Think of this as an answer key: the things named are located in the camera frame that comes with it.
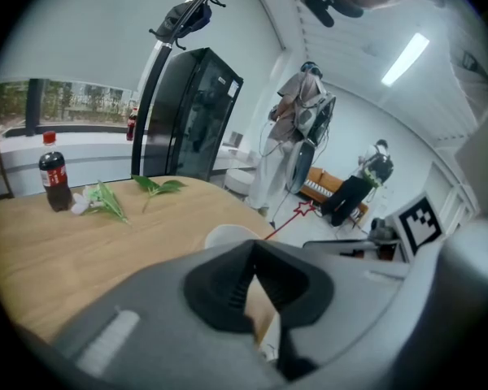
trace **person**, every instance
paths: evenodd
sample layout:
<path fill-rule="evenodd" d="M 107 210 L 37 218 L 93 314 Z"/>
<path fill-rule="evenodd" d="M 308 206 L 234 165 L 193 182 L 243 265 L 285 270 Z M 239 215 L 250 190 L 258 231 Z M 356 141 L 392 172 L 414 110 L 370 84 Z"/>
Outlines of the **person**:
<path fill-rule="evenodd" d="M 331 197 L 322 203 L 322 216 L 334 227 L 343 224 L 352 211 L 367 197 L 373 184 L 364 175 L 364 168 L 375 156 L 389 156 L 389 144 L 380 139 L 370 145 L 363 156 L 358 157 L 359 168 L 354 175 L 344 181 Z"/>
<path fill-rule="evenodd" d="M 363 10 L 393 6 L 403 0 L 329 0 L 335 10 L 350 17 L 360 17 Z M 467 0 L 428 0 L 443 8 L 447 26 L 452 71 L 480 123 L 488 114 L 488 28 Z M 488 11 L 488 1 L 476 2 L 480 12 Z"/>
<path fill-rule="evenodd" d="M 302 133 L 294 126 L 295 111 L 321 92 L 321 78 L 318 66 L 306 62 L 300 72 L 293 75 L 278 91 L 282 99 L 270 117 L 276 124 L 261 152 L 263 157 L 257 166 L 249 196 L 245 199 L 248 206 L 264 217 L 268 213 L 268 203 L 285 187 L 285 172 L 293 146 L 303 139 Z"/>

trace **white ceiling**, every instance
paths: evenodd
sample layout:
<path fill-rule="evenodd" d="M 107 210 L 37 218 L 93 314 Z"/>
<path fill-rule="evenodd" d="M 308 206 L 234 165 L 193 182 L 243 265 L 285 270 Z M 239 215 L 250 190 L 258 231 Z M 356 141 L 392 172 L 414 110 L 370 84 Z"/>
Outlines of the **white ceiling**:
<path fill-rule="evenodd" d="M 300 28 L 307 58 L 324 81 L 379 106 L 437 149 L 462 145 L 476 128 L 448 62 L 442 12 L 433 4 L 407 0 L 350 19 L 331 9 L 326 28 L 300 2 Z M 391 88 L 381 78 L 414 33 L 430 40 L 425 52 Z"/>

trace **backpack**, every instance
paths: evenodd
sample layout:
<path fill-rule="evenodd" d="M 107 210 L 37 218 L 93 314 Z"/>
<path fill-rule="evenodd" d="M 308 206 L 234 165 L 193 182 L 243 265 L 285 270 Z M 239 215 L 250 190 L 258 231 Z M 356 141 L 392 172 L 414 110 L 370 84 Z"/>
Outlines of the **backpack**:
<path fill-rule="evenodd" d="M 336 97 L 325 89 L 320 80 L 317 80 L 316 83 L 320 93 L 306 102 L 302 102 L 298 95 L 295 100 L 298 108 L 294 109 L 294 126 L 302 133 L 304 139 L 310 141 L 314 146 L 320 144 L 327 132 L 336 102 Z"/>
<path fill-rule="evenodd" d="M 380 188 L 392 175 L 394 164 L 390 155 L 383 154 L 377 146 L 374 147 L 377 153 L 364 164 L 362 175 L 374 188 Z"/>

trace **bottle label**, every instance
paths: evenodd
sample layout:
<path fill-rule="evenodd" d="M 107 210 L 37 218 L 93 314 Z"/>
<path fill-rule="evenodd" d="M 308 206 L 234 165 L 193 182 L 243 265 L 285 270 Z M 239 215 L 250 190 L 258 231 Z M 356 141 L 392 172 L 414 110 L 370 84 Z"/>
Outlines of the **bottle label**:
<path fill-rule="evenodd" d="M 65 165 L 52 169 L 50 171 L 40 171 L 41 182 L 44 186 L 56 186 L 67 183 L 67 171 Z"/>

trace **black pants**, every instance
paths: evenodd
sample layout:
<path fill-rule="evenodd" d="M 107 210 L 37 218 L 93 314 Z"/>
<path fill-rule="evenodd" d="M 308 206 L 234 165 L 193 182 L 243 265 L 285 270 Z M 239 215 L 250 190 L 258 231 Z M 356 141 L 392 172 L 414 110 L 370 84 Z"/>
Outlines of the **black pants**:
<path fill-rule="evenodd" d="M 373 186 L 366 180 L 351 176 L 331 198 L 322 204 L 322 215 L 328 215 L 327 219 L 331 217 L 331 224 L 334 227 L 342 225 L 372 188 Z"/>

